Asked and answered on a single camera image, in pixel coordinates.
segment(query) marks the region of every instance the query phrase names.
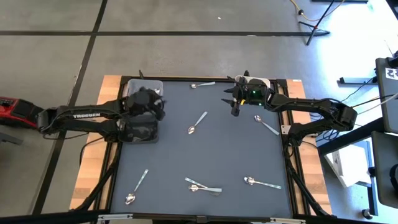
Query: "spoon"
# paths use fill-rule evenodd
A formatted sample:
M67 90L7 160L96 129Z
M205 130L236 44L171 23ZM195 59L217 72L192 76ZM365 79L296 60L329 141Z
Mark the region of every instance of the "spoon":
M255 119L257 122L260 122L260 123L262 123L263 125L265 125L265 126L266 126L268 129L270 129L274 134L279 135L279 132L277 132L274 128L272 128L272 127L269 126L268 124L262 122L260 116L255 115L255 116L254 116L254 119Z
M189 179L188 177L186 177L185 180L190 182L190 183L196 184L199 187L208 188L208 187L204 186L203 184L199 184L198 182L196 182L196 181L194 181L192 179ZM210 192L210 194L214 195L214 196L219 196L220 192Z
M193 126L190 126L188 128L188 134L192 134L195 131L195 126L199 124L199 122L207 115L207 111L205 111L199 118L199 120L197 121L197 123Z
M245 178L244 178L244 181L245 181L247 184L249 184L249 185L261 184L261 185L265 185L265 186L268 186L268 187L273 187L273 188L276 188L276 189L282 189L282 187L281 187L281 186L278 186L278 185L267 184L267 183L263 183L263 182L258 182L258 181L256 181L256 180L254 180L253 177L245 177Z
M205 86L205 85L214 85L214 84L216 84L216 82L202 83L202 84L199 84L199 85L197 85L197 84L191 84L191 88L196 88L196 87Z
M204 187L198 187L197 185L195 185L195 184L192 184L192 185L190 185L189 187L188 187L188 189L190 190L190 191L192 191L192 192L195 192L195 191L197 191L197 190L207 190L207 191L210 191L210 192L222 192L223 191L223 189L219 189L219 188L204 188Z
M127 195L126 197L126 201L124 203L126 203L126 205L129 205L131 202L133 202L136 199L136 190L138 189L138 186L141 184L142 180L144 180L144 177L147 175L148 170L146 169L144 171L144 174L141 176L141 179L139 179L139 182L136 186L136 188L134 189L133 193L129 193L129 195Z

